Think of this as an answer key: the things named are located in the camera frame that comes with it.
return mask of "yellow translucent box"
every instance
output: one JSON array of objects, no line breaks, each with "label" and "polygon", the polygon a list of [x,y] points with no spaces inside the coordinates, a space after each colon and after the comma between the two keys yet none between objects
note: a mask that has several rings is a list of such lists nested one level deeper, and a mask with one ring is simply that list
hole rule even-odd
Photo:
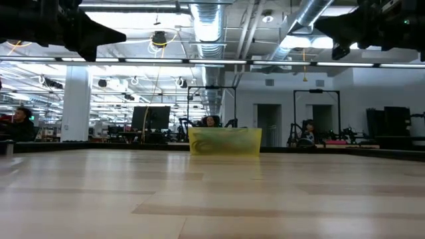
[{"label": "yellow translucent box", "polygon": [[255,128],[191,127],[191,154],[259,156],[261,133]]}]

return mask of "ceiling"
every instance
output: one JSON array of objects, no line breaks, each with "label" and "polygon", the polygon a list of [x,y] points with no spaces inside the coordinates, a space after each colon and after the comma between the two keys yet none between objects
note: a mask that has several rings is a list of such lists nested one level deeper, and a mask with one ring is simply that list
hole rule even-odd
[{"label": "ceiling", "polygon": [[[326,10],[324,15],[340,15],[352,11],[356,0],[338,1]],[[125,3],[125,4],[174,4],[174,1],[83,1],[83,3]],[[235,58],[238,43],[242,34],[242,25],[246,16],[249,0],[236,0],[233,4],[226,6],[225,39],[222,44],[224,57]],[[264,10],[272,10],[274,20],[269,23],[259,21],[254,34],[253,43],[247,54],[247,58],[261,57],[270,54],[279,44],[279,32],[283,18],[291,12],[297,11],[299,1],[296,0],[268,0],[264,4]],[[98,48],[98,57],[105,58],[198,58],[197,40],[193,30],[192,17],[185,14],[174,13],[88,13],[89,17],[107,27],[127,35],[127,42],[109,44]],[[248,30],[252,27],[253,18]],[[168,41],[171,41],[163,51],[150,47],[150,38],[155,31],[165,31]],[[323,38],[318,32],[308,36],[314,39]],[[53,56],[53,57],[79,57],[75,52],[70,52],[62,46],[41,47],[31,44],[26,47],[17,47],[4,43],[0,45],[1,56]],[[292,60],[325,61],[331,60],[329,47],[292,50],[289,57]],[[344,62],[411,62],[418,58],[417,52],[413,50],[394,49],[388,52],[379,50],[353,50],[345,57]],[[123,123],[131,120],[131,107],[147,103],[169,104],[173,106],[172,119],[185,115],[187,108],[187,89],[178,86],[179,79],[187,81],[188,86],[203,86],[201,67],[158,67],[158,66],[90,66],[89,71],[93,75],[92,110],[90,117],[92,123],[96,120],[106,120]],[[233,68],[226,68],[226,84],[232,84]],[[292,67],[282,72],[282,75],[273,74],[271,77],[292,76],[291,84],[277,85],[275,89],[287,87],[296,88],[304,71],[312,78],[327,79],[340,73],[341,68],[314,68]],[[22,94],[3,93],[1,98],[0,112],[11,114],[15,106],[24,104],[41,113],[41,119],[47,122],[60,120],[63,105],[63,90],[50,89],[40,82],[41,75],[45,78],[57,81],[65,85],[65,65],[39,65],[21,64],[19,62],[2,62],[0,64],[3,88],[9,90],[27,91]],[[246,69],[244,77],[240,81],[241,88],[255,89],[256,85],[263,86],[264,82],[255,81],[259,73],[252,73]],[[101,88],[99,80],[107,80],[108,86]],[[133,93],[134,101],[124,99],[120,92]],[[163,96],[152,97],[153,92],[160,92]],[[191,114],[200,118],[207,114],[208,107],[203,97],[195,95],[191,102]]]}]

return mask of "light wood floor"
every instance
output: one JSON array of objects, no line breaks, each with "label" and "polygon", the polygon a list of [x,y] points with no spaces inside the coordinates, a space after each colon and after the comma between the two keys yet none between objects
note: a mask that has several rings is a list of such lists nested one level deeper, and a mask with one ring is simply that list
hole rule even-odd
[{"label": "light wood floor", "polygon": [[0,159],[0,238],[423,239],[425,164],[81,150]]}]

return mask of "black metal frame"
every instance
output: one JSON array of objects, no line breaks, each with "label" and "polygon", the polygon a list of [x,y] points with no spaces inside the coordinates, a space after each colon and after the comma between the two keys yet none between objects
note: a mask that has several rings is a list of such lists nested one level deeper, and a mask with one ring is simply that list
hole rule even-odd
[{"label": "black metal frame", "polygon": [[324,92],[333,92],[337,94],[338,97],[338,136],[341,140],[342,138],[342,129],[341,129],[341,97],[339,90],[294,90],[294,124],[297,124],[297,103],[296,103],[296,94],[297,92],[309,92],[310,94],[322,94]]},{"label": "black metal frame", "polygon": [[220,90],[220,89],[233,89],[234,91],[234,120],[237,124],[236,118],[236,87],[234,86],[188,86],[187,87],[187,118],[189,119],[189,102],[191,97],[191,89],[205,89],[205,90]]}]

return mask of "white pillar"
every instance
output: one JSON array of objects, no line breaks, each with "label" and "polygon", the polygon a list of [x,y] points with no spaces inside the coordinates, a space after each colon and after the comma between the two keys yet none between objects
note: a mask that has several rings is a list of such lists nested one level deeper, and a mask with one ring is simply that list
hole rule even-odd
[{"label": "white pillar", "polygon": [[66,68],[61,141],[87,141],[92,77],[85,66]]}]

